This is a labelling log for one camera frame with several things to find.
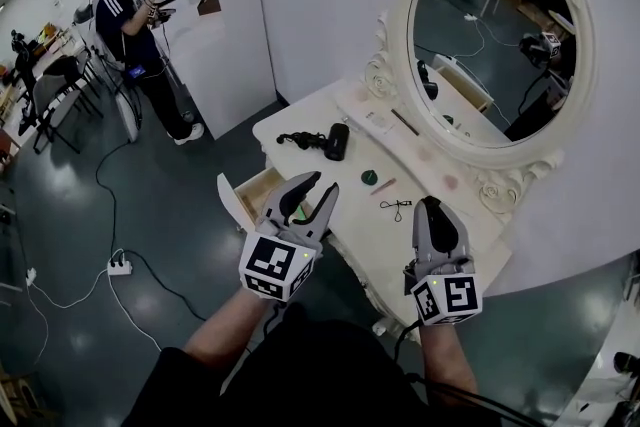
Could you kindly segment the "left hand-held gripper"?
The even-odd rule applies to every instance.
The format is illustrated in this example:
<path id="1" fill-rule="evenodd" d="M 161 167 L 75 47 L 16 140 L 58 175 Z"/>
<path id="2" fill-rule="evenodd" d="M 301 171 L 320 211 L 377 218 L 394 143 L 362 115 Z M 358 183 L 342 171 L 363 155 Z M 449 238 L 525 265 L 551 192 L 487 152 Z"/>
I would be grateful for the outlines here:
<path id="1" fill-rule="evenodd" d="M 338 183 L 326 189 L 307 219 L 290 219 L 320 177 L 319 171 L 309 171 L 274 188 L 255 230 L 247 234 L 240 280 L 244 288 L 261 298 L 281 303 L 291 300 L 322 255 L 321 239 L 339 197 Z"/>

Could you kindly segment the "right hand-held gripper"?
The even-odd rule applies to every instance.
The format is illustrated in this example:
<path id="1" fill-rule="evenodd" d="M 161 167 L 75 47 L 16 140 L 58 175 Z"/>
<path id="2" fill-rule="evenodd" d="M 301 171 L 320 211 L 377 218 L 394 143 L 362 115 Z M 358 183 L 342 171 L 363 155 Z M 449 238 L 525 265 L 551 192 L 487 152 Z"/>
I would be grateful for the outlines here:
<path id="1" fill-rule="evenodd" d="M 434 196 L 416 203 L 412 247 L 418 261 L 430 261 L 432 250 L 436 256 L 455 258 L 428 272 L 418 270 L 417 260 L 403 270 L 404 295 L 414 300 L 422 325 L 458 324 L 483 311 L 469 234 L 450 206 Z"/>

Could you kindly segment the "white table drawer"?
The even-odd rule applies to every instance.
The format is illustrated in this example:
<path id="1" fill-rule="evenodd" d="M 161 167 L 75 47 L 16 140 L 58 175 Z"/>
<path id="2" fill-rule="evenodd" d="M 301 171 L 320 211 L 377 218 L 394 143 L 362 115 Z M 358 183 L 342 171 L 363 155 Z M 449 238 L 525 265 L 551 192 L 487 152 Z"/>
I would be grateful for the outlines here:
<path id="1" fill-rule="evenodd" d="M 227 175 L 221 173 L 216 177 L 216 187 L 221 203 L 229 215 L 234 219 L 238 228 L 245 232 L 250 232 L 255 229 L 258 218 L 263 215 L 263 207 L 269 193 L 278 185 L 296 175 L 285 177 L 276 168 L 268 167 L 240 185 L 233 186 Z M 316 185 L 307 193 L 306 199 L 300 204 L 306 212 L 307 218 L 312 214 L 314 208 L 318 205 L 321 197 L 326 191 L 325 190 L 321 194 L 316 204 L 311 204 L 309 202 L 308 196 L 319 184 L 321 177 Z M 330 220 L 327 231 L 322 239 L 324 239 L 329 232 Z"/>

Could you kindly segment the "person's right forearm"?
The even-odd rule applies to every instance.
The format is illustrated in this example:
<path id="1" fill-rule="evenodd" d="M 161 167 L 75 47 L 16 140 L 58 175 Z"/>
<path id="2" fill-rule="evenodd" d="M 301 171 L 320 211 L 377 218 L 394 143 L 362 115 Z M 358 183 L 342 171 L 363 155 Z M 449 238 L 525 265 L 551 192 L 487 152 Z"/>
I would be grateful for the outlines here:
<path id="1" fill-rule="evenodd" d="M 429 381 L 475 393 L 477 381 L 452 324 L 421 326 L 424 375 Z"/>

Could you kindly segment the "person's left forearm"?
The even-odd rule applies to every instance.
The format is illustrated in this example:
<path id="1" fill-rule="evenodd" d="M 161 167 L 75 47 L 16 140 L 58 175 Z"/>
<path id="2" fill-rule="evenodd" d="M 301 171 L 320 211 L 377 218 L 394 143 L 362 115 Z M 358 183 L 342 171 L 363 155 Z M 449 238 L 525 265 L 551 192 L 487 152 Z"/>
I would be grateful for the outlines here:
<path id="1" fill-rule="evenodd" d="M 187 341 L 184 352 L 221 375 L 239 362 L 273 301 L 240 288 Z"/>

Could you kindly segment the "black eyelash curler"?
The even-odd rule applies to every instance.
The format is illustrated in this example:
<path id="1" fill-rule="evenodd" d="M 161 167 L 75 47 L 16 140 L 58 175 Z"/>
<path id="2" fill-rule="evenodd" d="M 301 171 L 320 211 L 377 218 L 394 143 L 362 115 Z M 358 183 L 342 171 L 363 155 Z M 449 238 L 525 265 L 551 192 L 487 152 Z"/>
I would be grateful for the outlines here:
<path id="1" fill-rule="evenodd" d="M 406 207 L 412 206 L 413 203 L 411 200 L 395 200 L 395 201 L 381 201 L 379 204 L 380 209 L 393 209 L 394 213 L 394 221 L 399 223 L 402 221 L 402 213 L 401 210 Z"/>

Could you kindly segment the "white dressing table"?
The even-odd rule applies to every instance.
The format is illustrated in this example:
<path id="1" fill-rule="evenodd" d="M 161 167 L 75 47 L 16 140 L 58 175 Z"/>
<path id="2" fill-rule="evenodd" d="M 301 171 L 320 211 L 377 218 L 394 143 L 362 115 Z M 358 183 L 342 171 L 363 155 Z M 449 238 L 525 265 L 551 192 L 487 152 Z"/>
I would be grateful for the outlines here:
<path id="1" fill-rule="evenodd" d="M 381 316 L 387 331 L 397 335 L 417 318 L 414 300 L 404 295 L 404 267 L 413 259 L 413 210 L 403 208 L 402 221 L 393 209 L 380 209 L 381 201 L 411 200 L 432 195 L 450 206 L 465 224 L 474 258 L 479 291 L 485 293 L 509 261 L 512 252 L 501 238 L 503 223 L 477 197 L 465 170 L 424 136 L 414 135 L 393 114 L 394 128 L 382 137 L 371 134 L 365 116 L 376 111 L 373 95 L 359 82 L 341 79 L 258 122 L 254 136 L 271 167 L 289 177 L 307 170 L 322 173 L 308 200 L 316 204 L 334 182 L 339 198 L 330 219 L 332 244 L 344 257 L 364 287 L 367 298 Z M 326 159 L 319 151 L 278 144 L 282 133 L 326 133 L 336 122 L 350 128 L 345 158 Z M 379 181 L 361 182 L 361 173 L 373 169 Z M 444 174 L 458 175 L 465 184 L 455 191 L 443 183 Z M 371 196 L 391 178 L 397 182 Z"/>

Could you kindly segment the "black hair dryer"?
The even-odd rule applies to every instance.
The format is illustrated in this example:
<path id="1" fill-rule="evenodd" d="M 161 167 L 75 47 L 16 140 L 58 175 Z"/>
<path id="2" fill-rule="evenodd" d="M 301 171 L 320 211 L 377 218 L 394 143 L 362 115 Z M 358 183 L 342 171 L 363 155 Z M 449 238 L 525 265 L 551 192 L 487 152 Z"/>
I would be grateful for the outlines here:
<path id="1" fill-rule="evenodd" d="M 345 158 L 350 130 L 344 123 L 334 123 L 328 135 L 306 131 L 283 133 L 276 138 L 278 144 L 285 141 L 294 143 L 299 149 L 317 149 L 330 161 L 342 161 Z"/>

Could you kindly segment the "dark slim pencil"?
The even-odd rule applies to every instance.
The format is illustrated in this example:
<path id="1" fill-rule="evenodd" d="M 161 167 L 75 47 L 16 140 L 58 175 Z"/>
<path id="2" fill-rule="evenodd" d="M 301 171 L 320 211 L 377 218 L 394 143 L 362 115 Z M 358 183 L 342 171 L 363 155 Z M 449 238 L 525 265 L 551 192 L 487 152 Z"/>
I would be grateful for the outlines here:
<path id="1" fill-rule="evenodd" d="M 417 129 L 396 109 L 391 109 L 391 113 L 402 123 L 404 124 L 414 135 L 419 136 L 420 133 Z"/>

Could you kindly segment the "white card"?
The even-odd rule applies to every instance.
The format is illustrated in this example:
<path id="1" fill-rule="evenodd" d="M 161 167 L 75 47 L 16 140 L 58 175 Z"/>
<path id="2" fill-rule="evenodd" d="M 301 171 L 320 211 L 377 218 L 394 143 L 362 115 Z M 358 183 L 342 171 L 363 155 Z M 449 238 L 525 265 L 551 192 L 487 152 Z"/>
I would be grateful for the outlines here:
<path id="1" fill-rule="evenodd" d="M 365 116 L 367 130 L 377 137 L 382 137 L 392 130 L 396 124 L 395 117 L 388 117 L 386 113 L 370 111 Z"/>

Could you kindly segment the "person's black shirt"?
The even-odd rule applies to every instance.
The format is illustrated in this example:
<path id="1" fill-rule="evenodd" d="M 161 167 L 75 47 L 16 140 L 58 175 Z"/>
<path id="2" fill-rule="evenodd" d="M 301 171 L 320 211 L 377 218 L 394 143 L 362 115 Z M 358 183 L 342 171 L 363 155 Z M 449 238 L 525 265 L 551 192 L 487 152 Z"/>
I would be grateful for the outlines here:
<path id="1" fill-rule="evenodd" d="M 228 376 L 166 348 L 122 427 L 505 427 L 476 394 L 438 384 L 423 401 L 365 329 L 283 319 Z"/>

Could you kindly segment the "white ornate oval mirror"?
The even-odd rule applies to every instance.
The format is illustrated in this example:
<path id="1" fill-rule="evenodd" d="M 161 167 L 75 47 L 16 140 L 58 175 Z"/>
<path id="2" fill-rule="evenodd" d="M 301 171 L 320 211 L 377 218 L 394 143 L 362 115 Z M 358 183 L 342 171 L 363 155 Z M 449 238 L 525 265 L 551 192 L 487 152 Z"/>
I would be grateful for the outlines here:
<path id="1" fill-rule="evenodd" d="M 368 69 L 499 217 L 560 165 L 596 77 L 588 0 L 395 0 Z"/>

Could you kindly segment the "white power strip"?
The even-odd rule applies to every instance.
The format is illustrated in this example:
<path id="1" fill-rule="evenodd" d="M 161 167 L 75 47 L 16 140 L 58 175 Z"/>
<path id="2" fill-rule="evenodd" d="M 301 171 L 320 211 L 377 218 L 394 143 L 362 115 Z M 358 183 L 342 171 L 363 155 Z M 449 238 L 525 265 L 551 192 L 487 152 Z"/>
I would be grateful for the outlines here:
<path id="1" fill-rule="evenodd" d="M 119 248 L 111 255 L 106 270 L 109 277 L 130 276 L 132 274 L 133 265 L 126 257 L 124 249 Z"/>

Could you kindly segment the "black metal chair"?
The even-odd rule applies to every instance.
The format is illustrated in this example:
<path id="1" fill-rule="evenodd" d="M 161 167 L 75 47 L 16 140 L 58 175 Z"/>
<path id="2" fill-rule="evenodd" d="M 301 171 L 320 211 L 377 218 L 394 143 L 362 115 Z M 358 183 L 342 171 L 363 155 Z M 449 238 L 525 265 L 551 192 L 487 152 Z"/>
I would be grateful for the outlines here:
<path id="1" fill-rule="evenodd" d="M 37 132 L 36 139 L 33 143 L 33 150 L 36 155 L 41 153 L 38 145 L 42 137 L 45 137 L 50 143 L 53 143 L 56 138 L 59 138 L 76 154 L 80 153 L 80 151 L 59 132 L 61 123 L 70 111 L 76 107 L 80 96 L 81 90 L 70 85 L 62 75 L 43 74 L 41 78 L 37 80 L 32 91 Z"/>
<path id="2" fill-rule="evenodd" d="M 101 78 L 95 72 L 91 64 L 91 53 L 84 47 L 75 55 L 78 72 L 80 77 L 85 81 L 89 90 L 94 94 L 97 99 L 101 98 L 101 94 L 98 90 L 98 85 L 102 83 Z"/>

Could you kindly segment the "black tripod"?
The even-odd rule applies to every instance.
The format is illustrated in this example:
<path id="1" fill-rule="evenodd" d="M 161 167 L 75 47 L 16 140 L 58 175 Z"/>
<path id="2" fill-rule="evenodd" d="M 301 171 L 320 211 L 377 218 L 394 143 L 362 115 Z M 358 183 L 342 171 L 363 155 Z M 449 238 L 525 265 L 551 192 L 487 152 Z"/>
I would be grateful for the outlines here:
<path id="1" fill-rule="evenodd" d="M 11 48 L 17 54 L 15 69 L 26 88 L 25 97 L 27 104 L 22 110 L 22 120 L 19 124 L 18 135 L 25 134 L 27 129 L 35 124 L 36 114 L 34 113 L 33 90 L 36 85 L 36 79 L 33 75 L 33 57 L 29 44 L 25 40 L 25 36 L 15 29 L 11 30 Z"/>

